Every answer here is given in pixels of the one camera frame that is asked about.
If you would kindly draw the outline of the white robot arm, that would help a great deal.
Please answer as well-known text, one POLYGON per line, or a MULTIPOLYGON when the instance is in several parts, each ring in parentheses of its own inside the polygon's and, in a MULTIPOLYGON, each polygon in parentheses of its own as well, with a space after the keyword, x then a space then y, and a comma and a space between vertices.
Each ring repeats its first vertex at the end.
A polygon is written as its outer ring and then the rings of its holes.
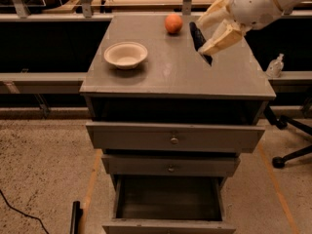
POLYGON ((289 8, 310 0, 215 0, 196 20, 200 30, 218 24, 213 36, 198 50, 211 56, 239 42, 248 31, 262 29, 289 8))

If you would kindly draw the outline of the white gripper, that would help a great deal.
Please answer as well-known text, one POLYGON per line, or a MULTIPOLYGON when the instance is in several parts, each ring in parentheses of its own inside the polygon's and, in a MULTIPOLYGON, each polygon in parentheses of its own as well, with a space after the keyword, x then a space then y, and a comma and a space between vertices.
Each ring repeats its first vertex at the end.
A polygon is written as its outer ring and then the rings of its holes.
POLYGON ((261 29, 277 20, 282 13, 278 0, 215 0, 196 20, 196 25, 200 29, 217 23, 220 25, 198 52, 212 56, 225 50, 243 39, 246 28, 261 29))

